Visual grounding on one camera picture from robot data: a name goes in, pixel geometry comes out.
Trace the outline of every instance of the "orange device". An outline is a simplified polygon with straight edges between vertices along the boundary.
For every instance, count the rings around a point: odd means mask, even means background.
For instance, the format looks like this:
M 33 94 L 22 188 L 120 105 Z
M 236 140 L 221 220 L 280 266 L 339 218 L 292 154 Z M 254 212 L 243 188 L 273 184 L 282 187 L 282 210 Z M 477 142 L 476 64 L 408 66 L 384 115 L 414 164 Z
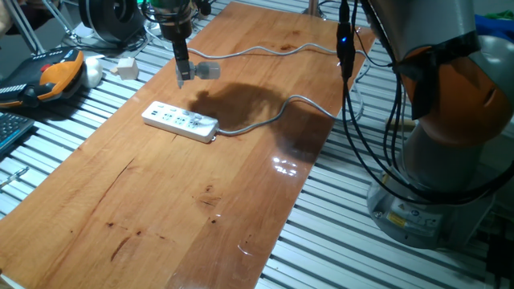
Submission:
M 80 86 L 84 54 L 61 47 L 33 56 L 0 83 L 0 108 L 37 107 L 39 102 L 70 97 Z

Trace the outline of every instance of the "keyboard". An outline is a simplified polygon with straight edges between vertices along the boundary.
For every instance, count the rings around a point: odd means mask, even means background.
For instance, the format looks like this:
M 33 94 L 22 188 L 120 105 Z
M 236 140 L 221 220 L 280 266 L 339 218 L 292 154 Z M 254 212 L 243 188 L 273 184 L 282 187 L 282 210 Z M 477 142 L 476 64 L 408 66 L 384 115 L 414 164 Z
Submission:
M 34 125 L 34 120 L 13 113 L 0 112 L 0 156 Z

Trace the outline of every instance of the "label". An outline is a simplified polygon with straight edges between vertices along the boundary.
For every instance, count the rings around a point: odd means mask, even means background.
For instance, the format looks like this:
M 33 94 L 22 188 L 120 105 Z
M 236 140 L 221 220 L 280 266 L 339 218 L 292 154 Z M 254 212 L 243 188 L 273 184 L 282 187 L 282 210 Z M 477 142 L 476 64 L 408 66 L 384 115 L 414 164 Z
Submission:
M 413 234 L 431 237 L 439 228 L 443 216 L 428 213 L 423 209 L 412 206 L 400 199 L 394 199 L 390 212 L 387 214 L 387 219 L 394 225 L 400 226 Z
M 390 220 L 394 225 L 400 226 L 401 228 L 405 226 L 406 219 L 398 216 L 393 211 L 390 211 L 387 214 L 387 219 Z

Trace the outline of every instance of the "wooden table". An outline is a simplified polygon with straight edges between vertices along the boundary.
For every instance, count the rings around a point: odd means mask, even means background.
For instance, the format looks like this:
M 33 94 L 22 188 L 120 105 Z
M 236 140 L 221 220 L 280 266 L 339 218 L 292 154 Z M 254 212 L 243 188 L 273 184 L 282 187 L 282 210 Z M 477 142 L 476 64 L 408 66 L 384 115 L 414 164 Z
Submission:
M 335 49 L 336 28 L 231 3 L 190 46 L 210 55 Z M 374 37 L 361 35 L 368 50 Z M 252 288 L 332 121 L 296 102 L 274 124 L 203 144 L 144 125 L 141 113 L 159 100 L 232 130 L 301 94 L 337 114 L 337 63 L 310 49 L 255 52 L 220 61 L 220 80 L 182 90 L 168 63 L 0 221 L 0 269 L 27 289 Z

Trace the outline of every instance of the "power strip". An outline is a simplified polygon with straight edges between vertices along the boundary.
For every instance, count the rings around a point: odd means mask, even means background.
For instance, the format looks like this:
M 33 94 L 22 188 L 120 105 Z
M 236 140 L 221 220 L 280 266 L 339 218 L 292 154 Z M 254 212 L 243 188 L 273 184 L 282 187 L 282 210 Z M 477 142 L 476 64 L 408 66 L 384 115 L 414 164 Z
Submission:
M 209 143 L 219 129 L 218 120 L 154 101 L 142 114 L 145 124 L 193 140 Z

